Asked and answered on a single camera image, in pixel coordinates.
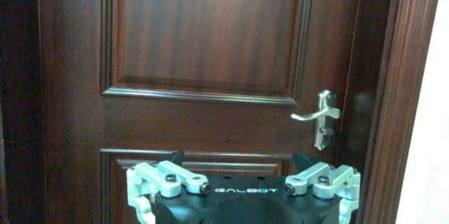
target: logo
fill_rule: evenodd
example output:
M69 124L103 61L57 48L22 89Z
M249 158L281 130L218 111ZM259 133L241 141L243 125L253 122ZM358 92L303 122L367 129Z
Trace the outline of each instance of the logo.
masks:
M214 190L218 193L234 192L237 194L267 194L277 192L277 189L266 189L266 188L247 188L247 189L233 189L233 188L215 188Z

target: wooden door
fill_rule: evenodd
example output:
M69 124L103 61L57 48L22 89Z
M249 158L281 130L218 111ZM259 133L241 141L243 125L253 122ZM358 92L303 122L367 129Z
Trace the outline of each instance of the wooden door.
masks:
M125 168L173 150L202 173L333 162L289 115L323 89L342 108L357 1L38 0L47 222L134 223Z

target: white wall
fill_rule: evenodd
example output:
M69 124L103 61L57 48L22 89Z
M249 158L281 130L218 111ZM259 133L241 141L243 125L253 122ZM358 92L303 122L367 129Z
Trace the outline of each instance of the white wall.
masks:
M438 0L397 223L449 223L449 0Z

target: silver door handle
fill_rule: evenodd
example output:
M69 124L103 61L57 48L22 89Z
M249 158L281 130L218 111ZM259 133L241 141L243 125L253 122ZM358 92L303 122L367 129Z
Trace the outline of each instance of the silver door handle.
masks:
M291 119L295 119L299 121L315 120L322 116L330 116L331 118L338 119L341 117L341 111L338 108L325 107L319 111L309 115L297 115L297 114L290 115Z
M323 150L333 138L334 119L341 117L341 111L335 108L337 96L329 91L323 90L318 94L318 111L309 115L290 114L290 118L299 121L315 120L314 141L313 145L318 150Z

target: silver metal bracket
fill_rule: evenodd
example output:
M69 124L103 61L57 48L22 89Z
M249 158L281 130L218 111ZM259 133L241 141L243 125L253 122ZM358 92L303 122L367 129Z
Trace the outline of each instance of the silver metal bracket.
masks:
M358 209L361 174L354 168L341 165L334 169L319 162L297 175L285 178L285 192L302 195L307 187L313 186L313 195L319 199L331 199L337 195L339 200L339 224L349 224L350 214Z
M334 135L333 124L341 117L341 111L335 108L337 95L329 90L318 94L318 111L309 115L291 114L290 117L298 121L315 120L313 145L318 150L323 150L331 142Z
M171 198L181 194L181 185L191 194L209 193L209 181L202 174L194 174L170 161L161 161L155 167L145 162L126 170L127 205L135 209L141 224L154 224L150 202L145 195L154 198Z

